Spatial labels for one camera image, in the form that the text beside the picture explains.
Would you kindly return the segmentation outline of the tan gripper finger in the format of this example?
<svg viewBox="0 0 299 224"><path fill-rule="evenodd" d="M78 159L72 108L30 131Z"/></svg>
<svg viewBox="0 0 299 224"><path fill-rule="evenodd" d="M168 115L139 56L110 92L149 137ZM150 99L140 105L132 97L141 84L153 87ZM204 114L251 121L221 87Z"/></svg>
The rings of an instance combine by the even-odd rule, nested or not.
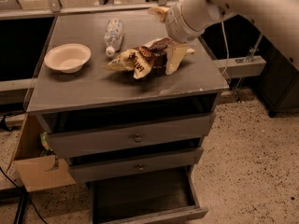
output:
<svg viewBox="0 0 299 224"><path fill-rule="evenodd" d="M151 7L148 9L148 13L157 17L160 22L165 22L168 7Z"/></svg>
<svg viewBox="0 0 299 224"><path fill-rule="evenodd" d="M166 49L166 68L165 73L172 75L178 70L178 67L187 53L188 46L184 44L168 46Z"/></svg>

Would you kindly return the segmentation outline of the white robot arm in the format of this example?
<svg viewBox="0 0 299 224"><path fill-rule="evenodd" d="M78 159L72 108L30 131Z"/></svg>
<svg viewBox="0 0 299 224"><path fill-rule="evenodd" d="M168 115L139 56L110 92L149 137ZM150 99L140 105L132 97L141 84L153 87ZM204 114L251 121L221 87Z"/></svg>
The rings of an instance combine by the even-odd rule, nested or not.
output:
<svg viewBox="0 0 299 224"><path fill-rule="evenodd" d="M168 35L189 43L215 23L239 15L253 24L293 66L299 66L299 0L180 0L152 7Z"/></svg>

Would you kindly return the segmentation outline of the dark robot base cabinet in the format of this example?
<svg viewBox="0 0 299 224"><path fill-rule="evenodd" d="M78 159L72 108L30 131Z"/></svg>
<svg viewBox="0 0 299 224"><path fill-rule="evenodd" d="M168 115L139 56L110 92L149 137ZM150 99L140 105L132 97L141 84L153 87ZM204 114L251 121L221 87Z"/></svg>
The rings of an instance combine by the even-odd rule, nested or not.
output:
<svg viewBox="0 0 299 224"><path fill-rule="evenodd" d="M266 65L258 78L257 88L273 118L278 112L299 107L299 70L274 46L263 58Z"/></svg>

